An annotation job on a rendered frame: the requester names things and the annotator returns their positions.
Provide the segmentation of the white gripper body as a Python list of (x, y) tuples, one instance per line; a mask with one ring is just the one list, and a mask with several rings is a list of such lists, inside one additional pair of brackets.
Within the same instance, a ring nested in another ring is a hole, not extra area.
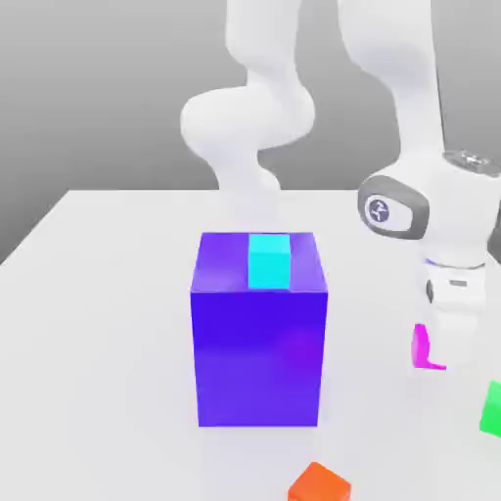
[(427, 309), (428, 360), (435, 365), (466, 365), (481, 330), (485, 310)]

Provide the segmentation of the small magenta cube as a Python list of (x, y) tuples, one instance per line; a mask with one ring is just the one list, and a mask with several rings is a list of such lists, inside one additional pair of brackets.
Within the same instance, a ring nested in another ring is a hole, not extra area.
[(416, 324), (411, 342), (411, 358), (415, 368), (435, 371), (445, 371), (444, 365), (432, 363), (429, 360), (431, 343), (424, 324)]

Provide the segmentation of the small green cube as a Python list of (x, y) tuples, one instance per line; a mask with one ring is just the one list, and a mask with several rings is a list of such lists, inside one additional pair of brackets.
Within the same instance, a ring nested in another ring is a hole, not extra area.
[(491, 381), (484, 401), (479, 429), (501, 437), (501, 383)]

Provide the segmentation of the small cyan cube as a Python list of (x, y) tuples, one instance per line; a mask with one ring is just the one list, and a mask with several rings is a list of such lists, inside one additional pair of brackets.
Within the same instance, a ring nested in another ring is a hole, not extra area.
[(291, 283), (288, 234), (250, 234), (248, 285), (256, 290), (287, 290)]

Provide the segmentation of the small orange cube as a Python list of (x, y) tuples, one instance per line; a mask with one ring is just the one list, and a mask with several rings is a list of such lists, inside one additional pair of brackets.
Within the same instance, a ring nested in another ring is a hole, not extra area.
[(288, 491), (288, 501), (351, 501), (351, 483), (312, 462)]

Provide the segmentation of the large purple box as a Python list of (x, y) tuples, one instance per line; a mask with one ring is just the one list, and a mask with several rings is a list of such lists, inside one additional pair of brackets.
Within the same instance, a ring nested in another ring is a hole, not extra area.
[(328, 287), (314, 236), (290, 242), (289, 288), (256, 290), (248, 234), (201, 235), (190, 295), (202, 427), (318, 423)]

